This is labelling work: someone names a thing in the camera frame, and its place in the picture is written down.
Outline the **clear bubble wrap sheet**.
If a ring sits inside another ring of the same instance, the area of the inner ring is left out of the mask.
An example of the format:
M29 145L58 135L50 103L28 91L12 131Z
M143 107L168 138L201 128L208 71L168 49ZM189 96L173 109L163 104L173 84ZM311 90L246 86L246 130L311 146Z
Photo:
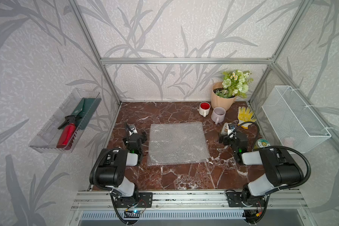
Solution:
M149 166L207 162L210 154L202 123L152 124L148 158Z

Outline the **white mug red inside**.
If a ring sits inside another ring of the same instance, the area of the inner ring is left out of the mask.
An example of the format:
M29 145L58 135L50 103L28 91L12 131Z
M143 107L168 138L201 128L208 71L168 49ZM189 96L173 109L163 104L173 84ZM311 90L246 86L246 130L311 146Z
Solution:
M211 105L208 102L201 102L198 112L201 116L206 117L209 115Z

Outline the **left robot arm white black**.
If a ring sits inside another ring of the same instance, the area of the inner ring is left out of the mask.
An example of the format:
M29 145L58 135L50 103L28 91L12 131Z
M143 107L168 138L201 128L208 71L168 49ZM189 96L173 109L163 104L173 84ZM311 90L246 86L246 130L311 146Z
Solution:
M97 158L89 176L89 182L101 190L109 191L118 199L132 199L137 202L137 186L125 177L128 166L138 166L143 159L142 145L147 141L147 134L128 132L123 139L125 148L103 149Z

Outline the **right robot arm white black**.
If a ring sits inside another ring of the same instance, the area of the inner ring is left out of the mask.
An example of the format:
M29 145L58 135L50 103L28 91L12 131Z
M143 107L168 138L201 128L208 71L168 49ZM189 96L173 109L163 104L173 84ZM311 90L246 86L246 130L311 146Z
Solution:
M299 187L311 176L311 165L299 151L284 146L266 146L247 150L247 136L240 132L219 134L219 143L230 146L240 165L261 165L265 173L244 185L240 197L250 202L280 190Z

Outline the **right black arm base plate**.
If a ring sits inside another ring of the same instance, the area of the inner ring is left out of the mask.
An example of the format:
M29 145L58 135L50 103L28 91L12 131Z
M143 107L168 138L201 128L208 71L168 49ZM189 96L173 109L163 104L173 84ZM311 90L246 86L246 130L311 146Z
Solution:
M249 191L236 192L227 190L225 192L229 207L264 207L266 199L263 196L253 196Z

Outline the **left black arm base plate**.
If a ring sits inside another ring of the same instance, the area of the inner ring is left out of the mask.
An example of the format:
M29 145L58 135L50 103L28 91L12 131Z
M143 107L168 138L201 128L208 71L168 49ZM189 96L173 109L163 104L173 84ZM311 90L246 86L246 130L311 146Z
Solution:
M115 198L114 201L116 208L127 208L133 205L140 208L150 208L152 207L153 193L139 192L131 197Z

